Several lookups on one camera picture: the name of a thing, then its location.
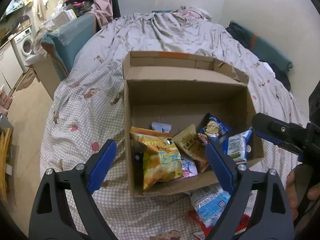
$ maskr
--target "blue snack bag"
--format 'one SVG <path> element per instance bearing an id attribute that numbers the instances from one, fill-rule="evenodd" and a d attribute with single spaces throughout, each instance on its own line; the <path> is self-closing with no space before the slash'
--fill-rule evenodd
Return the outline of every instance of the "blue snack bag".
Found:
<path id="1" fill-rule="evenodd" d="M 248 141 L 252 135 L 252 128 L 249 130 L 230 136 L 226 138 L 221 150 L 224 154 L 230 155 L 230 157 L 236 162 L 236 164 L 247 164 L 247 152 L 251 151 L 251 147 Z"/>
<path id="2" fill-rule="evenodd" d="M 198 133 L 207 137 L 209 140 L 214 141 L 217 144 L 221 144 L 226 138 L 226 134 L 231 131 L 231 128 L 221 122 L 218 118 L 212 114 L 207 113 L 203 118 Z"/>
<path id="3" fill-rule="evenodd" d="M 195 190 L 190 195 L 191 203 L 205 227 L 214 226 L 226 207 L 230 195 L 220 184 Z"/>

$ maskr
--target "washing machine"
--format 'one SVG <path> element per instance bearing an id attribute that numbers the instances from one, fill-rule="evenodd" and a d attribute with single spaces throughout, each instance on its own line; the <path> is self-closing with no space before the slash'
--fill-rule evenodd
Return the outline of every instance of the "washing machine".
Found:
<path id="1" fill-rule="evenodd" d="M 11 40 L 13 51 L 23 70 L 23 73 L 26 73 L 29 69 L 24 65 L 24 61 L 31 54 L 32 43 L 33 38 L 31 33 L 31 27 L 26 28 Z"/>

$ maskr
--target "tile floor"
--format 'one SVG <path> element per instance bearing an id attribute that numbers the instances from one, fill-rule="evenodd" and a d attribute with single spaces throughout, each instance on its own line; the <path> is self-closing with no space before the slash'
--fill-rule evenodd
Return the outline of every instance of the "tile floor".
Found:
<path id="1" fill-rule="evenodd" d="M 8 181 L 7 210 L 14 222 L 28 235 L 30 213 L 40 183 L 40 147 L 52 100 L 36 79 L 13 93 L 8 120 L 13 125 L 13 176 Z"/>

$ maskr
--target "blue gripper pad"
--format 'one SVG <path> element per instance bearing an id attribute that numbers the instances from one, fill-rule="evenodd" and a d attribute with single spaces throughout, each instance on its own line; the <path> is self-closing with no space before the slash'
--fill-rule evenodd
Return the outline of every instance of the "blue gripper pad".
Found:
<path id="1" fill-rule="evenodd" d="M 101 187 L 101 184 L 116 157 L 116 153 L 117 144 L 113 140 L 108 140 L 98 152 L 101 156 L 90 173 L 89 184 L 87 186 L 87 190 L 91 195 L 95 190 L 98 190 Z"/>
<path id="2" fill-rule="evenodd" d="M 207 144 L 205 155 L 222 189 L 232 195 L 235 190 L 234 182 L 237 179 L 236 163 L 229 155 L 223 154 L 215 142 Z"/>

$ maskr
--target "washing machine door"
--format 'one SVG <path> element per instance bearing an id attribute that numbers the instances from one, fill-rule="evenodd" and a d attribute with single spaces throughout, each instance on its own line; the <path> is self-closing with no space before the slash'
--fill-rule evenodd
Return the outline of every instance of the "washing machine door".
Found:
<path id="1" fill-rule="evenodd" d="M 27 36 L 21 42 L 21 52 L 23 56 L 28 57 L 32 51 L 32 37 Z"/>

